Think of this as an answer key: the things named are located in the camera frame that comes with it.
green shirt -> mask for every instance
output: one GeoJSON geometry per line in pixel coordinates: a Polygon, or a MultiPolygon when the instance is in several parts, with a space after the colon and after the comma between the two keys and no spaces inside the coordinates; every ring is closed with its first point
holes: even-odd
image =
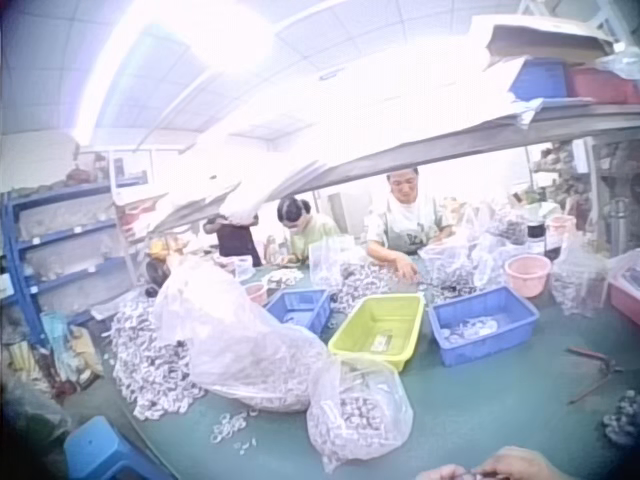
{"type": "Polygon", "coordinates": [[[309,259],[309,245],[319,242],[325,237],[340,235],[336,222],[322,213],[314,213],[304,232],[291,236],[291,250],[300,261],[309,259]]]}

blue plastic basket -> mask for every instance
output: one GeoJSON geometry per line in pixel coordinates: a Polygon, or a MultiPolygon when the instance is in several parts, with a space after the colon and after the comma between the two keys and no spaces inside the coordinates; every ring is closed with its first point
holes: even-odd
{"type": "Polygon", "coordinates": [[[562,60],[534,58],[527,60],[509,89],[518,100],[566,98],[567,76],[562,60]]]}
{"type": "Polygon", "coordinates": [[[276,293],[267,311],[280,323],[299,325],[320,335],[331,316],[327,290],[281,290],[276,293]]]}
{"type": "Polygon", "coordinates": [[[527,300],[509,287],[486,292],[432,306],[429,319],[433,335],[440,345],[440,356],[447,367],[471,362],[526,342],[533,334],[540,314],[527,300]],[[498,322],[498,330],[490,335],[450,344],[442,329],[452,329],[463,321],[491,316],[498,322]]]}

blue stool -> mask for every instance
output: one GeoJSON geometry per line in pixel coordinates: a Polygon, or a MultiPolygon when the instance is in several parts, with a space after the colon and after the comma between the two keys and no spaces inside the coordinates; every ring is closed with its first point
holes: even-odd
{"type": "Polygon", "coordinates": [[[102,416],[93,417],[73,431],[64,442],[64,453],[72,480],[109,480],[125,471],[149,480],[172,478],[131,446],[102,416]]]}

man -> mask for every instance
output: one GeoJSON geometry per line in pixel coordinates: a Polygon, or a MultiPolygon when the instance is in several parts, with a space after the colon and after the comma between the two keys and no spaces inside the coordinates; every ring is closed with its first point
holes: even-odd
{"type": "Polygon", "coordinates": [[[251,228],[258,224],[258,216],[253,217],[250,225],[233,225],[220,214],[207,220],[203,225],[203,230],[209,235],[214,233],[218,235],[218,246],[220,247],[220,255],[223,257],[238,257],[242,255],[251,255],[253,258],[253,266],[261,267],[262,261],[258,250],[253,243],[251,228]]]}
{"type": "Polygon", "coordinates": [[[418,273],[409,255],[452,235],[451,222],[435,201],[419,194],[418,179],[417,168],[387,175],[391,191],[385,205],[365,222],[369,256],[393,264],[400,278],[409,282],[418,273]]]}

dark shirt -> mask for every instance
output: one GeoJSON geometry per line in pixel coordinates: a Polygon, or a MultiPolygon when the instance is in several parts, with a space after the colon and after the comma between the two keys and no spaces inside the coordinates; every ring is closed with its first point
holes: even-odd
{"type": "Polygon", "coordinates": [[[253,235],[251,235],[249,227],[221,225],[216,234],[218,235],[220,255],[223,257],[251,255],[253,266],[262,266],[260,255],[258,255],[256,245],[253,243],[253,235]]]}

